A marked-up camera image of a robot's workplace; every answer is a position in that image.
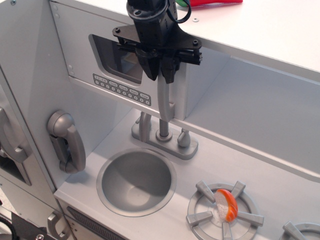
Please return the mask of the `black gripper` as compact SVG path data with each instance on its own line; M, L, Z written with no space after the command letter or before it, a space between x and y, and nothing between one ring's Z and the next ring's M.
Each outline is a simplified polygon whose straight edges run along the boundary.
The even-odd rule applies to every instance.
M135 19L132 25L115 27L112 34L121 50L135 52L143 71L153 81L158 77L159 67L166 84L171 84L180 61L199 65L202 60L201 41L184 32L168 15L152 21Z

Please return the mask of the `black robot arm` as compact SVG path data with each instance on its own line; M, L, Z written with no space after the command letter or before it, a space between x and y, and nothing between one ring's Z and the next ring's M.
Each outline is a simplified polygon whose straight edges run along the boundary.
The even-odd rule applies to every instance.
M119 50L134 53L153 81L162 74L171 84L181 63L201 63L201 41L180 28L192 13L190 2L186 0L184 4L187 14L179 19L174 0L129 0L126 10L134 24L112 31Z

